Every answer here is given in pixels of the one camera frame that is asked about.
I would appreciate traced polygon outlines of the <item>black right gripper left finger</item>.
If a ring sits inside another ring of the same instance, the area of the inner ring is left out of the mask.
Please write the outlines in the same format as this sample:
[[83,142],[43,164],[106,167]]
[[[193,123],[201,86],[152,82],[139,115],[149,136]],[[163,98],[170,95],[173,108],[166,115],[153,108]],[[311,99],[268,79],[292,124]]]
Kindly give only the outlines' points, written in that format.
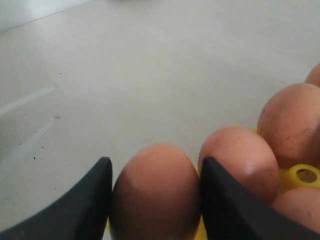
[[2,231],[2,240],[101,240],[110,209],[113,167],[102,157],[67,193]]

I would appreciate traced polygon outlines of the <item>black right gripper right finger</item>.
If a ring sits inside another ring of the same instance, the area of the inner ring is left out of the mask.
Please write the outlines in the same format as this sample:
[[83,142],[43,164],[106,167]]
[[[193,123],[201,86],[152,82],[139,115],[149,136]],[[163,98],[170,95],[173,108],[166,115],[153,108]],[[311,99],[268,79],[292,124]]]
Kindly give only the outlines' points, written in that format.
[[239,183],[215,158],[200,172],[201,213],[209,240],[318,240]]

